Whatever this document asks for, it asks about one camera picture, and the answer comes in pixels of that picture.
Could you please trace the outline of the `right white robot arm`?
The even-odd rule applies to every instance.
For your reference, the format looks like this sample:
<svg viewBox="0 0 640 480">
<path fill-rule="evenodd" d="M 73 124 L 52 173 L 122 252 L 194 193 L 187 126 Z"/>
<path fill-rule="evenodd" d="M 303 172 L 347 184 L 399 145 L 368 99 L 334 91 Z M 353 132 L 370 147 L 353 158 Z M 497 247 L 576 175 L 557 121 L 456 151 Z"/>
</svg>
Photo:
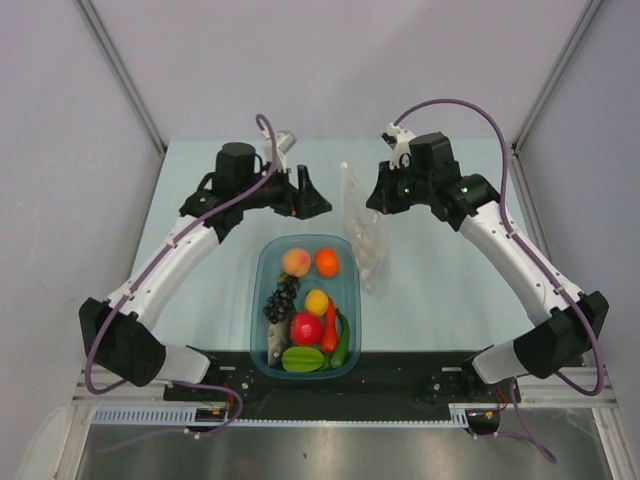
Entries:
<svg viewBox="0 0 640 480">
<path fill-rule="evenodd" d="M 440 132 L 417 136 L 396 125 L 382 138 L 392 154 L 379 165 L 367 208 L 389 215 L 429 206 L 491 262 L 533 324 L 519 337 L 476 354 L 471 370 L 461 376 L 463 393 L 484 401 L 502 380 L 545 379 L 592 350 L 608 301 L 598 291 L 585 293 L 542 256 L 484 176 L 461 173 L 449 138 Z"/>
</svg>

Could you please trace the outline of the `dark grape bunch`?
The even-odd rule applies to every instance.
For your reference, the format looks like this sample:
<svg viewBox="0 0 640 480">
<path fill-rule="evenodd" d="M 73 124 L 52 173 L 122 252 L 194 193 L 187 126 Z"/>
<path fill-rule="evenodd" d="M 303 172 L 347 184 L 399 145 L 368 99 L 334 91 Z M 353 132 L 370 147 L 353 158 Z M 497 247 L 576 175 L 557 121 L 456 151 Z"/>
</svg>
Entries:
<svg viewBox="0 0 640 480">
<path fill-rule="evenodd" d="M 268 296 L 263 314 L 271 324 L 283 322 L 294 309 L 300 279 L 293 275 L 282 274 L 278 277 L 276 289 Z"/>
</svg>

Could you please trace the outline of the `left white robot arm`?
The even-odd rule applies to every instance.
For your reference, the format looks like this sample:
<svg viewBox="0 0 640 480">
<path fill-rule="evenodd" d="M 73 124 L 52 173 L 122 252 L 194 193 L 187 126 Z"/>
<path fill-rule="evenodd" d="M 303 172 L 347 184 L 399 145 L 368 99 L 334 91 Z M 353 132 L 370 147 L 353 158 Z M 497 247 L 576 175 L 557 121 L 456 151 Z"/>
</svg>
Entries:
<svg viewBox="0 0 640 480">
<path fill-rule="evenodd" d="M 306 166 L 289 181 L 282 155 L 267 161 L 247 143 L 229 142 L 179 209 L 171 231 L 152 257 L 107 299 L 88 298 L 79 309 L 87 370 L 99 365 L 137 387 L 154 380 L 185 384 L 197 398 L 214 397 L 220 374 L 211 355 L 192 347 L 162 344 L 152 333 L 164 307 L 191 271 L 248 210 L 270 208 L 283 217 L 310 219 L 332 209 L 313 185 Z"/>
</svg>

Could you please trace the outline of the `grey toy fish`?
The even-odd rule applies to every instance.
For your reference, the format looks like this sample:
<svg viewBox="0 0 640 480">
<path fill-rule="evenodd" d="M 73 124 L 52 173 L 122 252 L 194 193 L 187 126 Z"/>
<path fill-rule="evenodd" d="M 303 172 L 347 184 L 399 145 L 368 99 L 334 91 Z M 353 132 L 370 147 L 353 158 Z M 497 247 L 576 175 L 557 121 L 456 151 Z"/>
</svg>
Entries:
<svg viewBox="0 0 640 480">
<path fill-rule="evenodd" d="M 290 345 L 291 321 L 284 320 L 278 323 L 268 322 L 267 327 L 267 363 L 276 366 L 282 354 Z"/>
</svg>

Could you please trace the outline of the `clear zip top bag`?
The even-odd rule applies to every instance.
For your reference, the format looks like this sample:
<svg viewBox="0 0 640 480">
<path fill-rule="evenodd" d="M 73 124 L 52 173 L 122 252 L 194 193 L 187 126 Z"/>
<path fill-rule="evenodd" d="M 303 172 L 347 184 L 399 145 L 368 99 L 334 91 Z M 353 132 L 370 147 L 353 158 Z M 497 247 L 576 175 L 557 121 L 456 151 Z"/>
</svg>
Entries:
<svg viewBox="0 0 640 480">
<path fill-rule="evenodd" d="M 366 207 L 367 195 L 355 172 L 342 162 L 341 210 L 361 285 L 383 296 L 390 286 L 389 236 L 383 216 Z"/>
</svg>

